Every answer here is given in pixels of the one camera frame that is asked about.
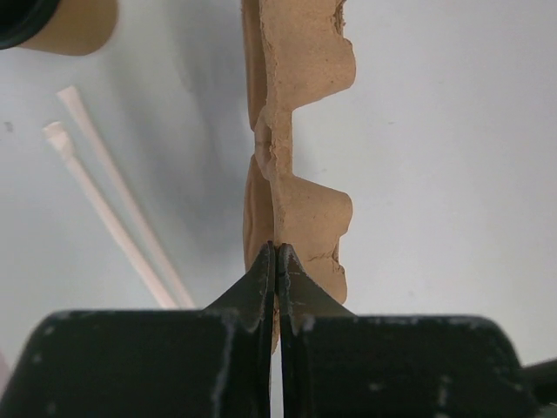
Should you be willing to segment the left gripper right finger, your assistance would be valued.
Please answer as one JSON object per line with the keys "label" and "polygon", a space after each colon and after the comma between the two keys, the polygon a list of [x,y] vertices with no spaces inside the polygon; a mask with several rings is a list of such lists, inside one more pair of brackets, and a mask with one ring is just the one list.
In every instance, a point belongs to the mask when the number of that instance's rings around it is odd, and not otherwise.
{"label": "left gripper right finger", "polygon": [[469,315],[358,316],[283,245],[277,291],[287,417],[534,417],[513,345]]}

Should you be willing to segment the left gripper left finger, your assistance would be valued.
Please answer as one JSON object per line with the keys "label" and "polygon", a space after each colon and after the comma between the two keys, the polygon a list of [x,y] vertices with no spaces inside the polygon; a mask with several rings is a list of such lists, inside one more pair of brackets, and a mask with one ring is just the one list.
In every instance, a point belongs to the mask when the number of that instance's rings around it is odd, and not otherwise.
{"label": "left gripper left finger", "polygon": [[74,310],[30,334],[7,417],[267,417],[276,253],[202,310]]}

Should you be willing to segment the brown paper cup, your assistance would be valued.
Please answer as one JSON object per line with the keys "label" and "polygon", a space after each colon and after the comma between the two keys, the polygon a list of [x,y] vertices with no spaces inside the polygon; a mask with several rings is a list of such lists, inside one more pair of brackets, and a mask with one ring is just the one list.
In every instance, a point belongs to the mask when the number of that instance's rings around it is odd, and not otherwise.
{"label": "brown paper cup", "polygon": [[65,56],[98,51],[117,26],[117,0],[62,0],[53,17],[20,48]]}

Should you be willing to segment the black plastic cup lid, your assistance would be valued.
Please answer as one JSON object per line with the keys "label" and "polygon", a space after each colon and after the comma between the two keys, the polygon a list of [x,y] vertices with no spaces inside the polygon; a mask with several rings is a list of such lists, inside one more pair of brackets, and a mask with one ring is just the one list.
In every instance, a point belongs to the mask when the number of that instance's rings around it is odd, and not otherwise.
{"label": "black plastic cup lid", "polygon": [[1,0],[1,49],[19,46],[53,18],[59,0]]}

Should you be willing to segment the light blue table mat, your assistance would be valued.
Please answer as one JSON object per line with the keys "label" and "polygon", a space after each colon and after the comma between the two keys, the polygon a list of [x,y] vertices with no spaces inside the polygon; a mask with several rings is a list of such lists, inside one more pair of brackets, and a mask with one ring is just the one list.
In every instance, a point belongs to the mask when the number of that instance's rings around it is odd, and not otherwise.
{"label": "light blue table mat", "polygon": [[[58,309],[155,301],[42,129],[76,86],[194,302],[242,272],[253,150],[237,1],[123,1],[88,57],[1,54],[1,349]],[[349,1],[351,89],[294,115],[294,170],[347,193],[347,305],[480,314],[525,362],[556,354],[556,4]]]}

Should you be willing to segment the white wrapped straw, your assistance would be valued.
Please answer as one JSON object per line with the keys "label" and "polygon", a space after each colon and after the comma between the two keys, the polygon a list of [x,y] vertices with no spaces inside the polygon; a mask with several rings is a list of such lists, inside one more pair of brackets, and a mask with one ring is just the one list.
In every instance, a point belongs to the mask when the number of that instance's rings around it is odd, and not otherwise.
{"label": "white wrapped straw", "polygon": [[167,290],[178,303],[178,307],[186,309],[195,308],[196,305],[190,292],[180,279],[178,271],[164,251],[163,246],[158,240],[147,218],[142,213],[139,204],[134,199],[130,187],[126,184],[122,173],[118,170],[117,164],[98,133],[97,128],[91,121],[77,88],[75,86],[69,86],[59,91],[57,97],[83,135],[90,140],[98,160],[104,166],[108,177],[116,188],[120,199],[123,201],[126,210],[130,214],[144,242],[147,253],[143,253],[143,255],[149,261],[159,278],[164,282]]}
{"label": "white wrapped straw", "polygon": [[165,309],[178,308],[178,303],[171,296],[164,282],[142,254],[134,239],[130,236],[109,202],[97,187],[81,158],[78,157],[73,140],[64,129],[62,123],[54,122],[45,126],[43,128],[43,135],[51,147],[59,154],[68,171],[77,181],[98,217],[104,223],[107,231],[144,282],[144,285],[155,301]]}

